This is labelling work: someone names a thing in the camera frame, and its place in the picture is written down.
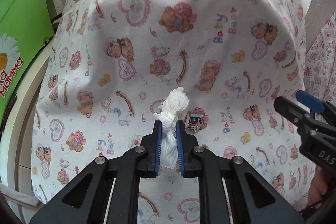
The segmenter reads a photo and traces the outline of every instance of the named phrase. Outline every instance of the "blue gripper pad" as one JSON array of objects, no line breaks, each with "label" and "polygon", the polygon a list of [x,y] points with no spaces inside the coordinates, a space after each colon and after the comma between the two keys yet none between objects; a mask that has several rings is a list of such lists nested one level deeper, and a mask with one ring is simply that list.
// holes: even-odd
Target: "blue gripper pad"
[{"label": "blue gripper pad", "polygon": [[184,176],[184,153],[181,140],[181,130],[178,122],[176,123],[176,144],[177,144],[177,154],[178,154],[180,172],[181,176]]},{"label": "blue gripper pad", "polygon": [[159,174],[159,168],[160,168],[161,141],[162,141],[162,124],[160,123],[158,134],[157,134],[156,151],[155,151],[154,171],[155,171],[156,176]]},{"label": "blue gripper pad", "polygon": [[319,99],[316,99],[307,92],[304,92],[303,90],[299,90],[296,93],[296,100],[298,100],[298,102],[300,102],[301,104],[309,107],[309,109],[311,109],[315,113],[324,113],[325,107],[323,105],[323,102]]}]

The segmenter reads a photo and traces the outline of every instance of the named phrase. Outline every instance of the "green plastic container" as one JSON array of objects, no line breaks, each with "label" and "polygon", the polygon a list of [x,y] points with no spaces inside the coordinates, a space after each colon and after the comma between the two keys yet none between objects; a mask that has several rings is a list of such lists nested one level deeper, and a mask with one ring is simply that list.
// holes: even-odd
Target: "green plastic container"
[{"label": "green plastic container", "polygon": [[0,0],[0,115],[24,71],[53,35],[46,0]]}]

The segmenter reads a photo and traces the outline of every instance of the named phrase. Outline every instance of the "white paper towel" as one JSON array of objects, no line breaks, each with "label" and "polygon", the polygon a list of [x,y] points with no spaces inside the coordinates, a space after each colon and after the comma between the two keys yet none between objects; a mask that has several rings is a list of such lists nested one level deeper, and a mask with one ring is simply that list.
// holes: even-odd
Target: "white paper towel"
[{"label": "white paper towel", "polygon": [[154,113],[156,120],[162,123],[162,142],[160,165],[173,169],[177,161],[176,122],[183,120],[189,99],[184,88],[178,87],[169,93],[166,100],[159,106],[161,113]]}]

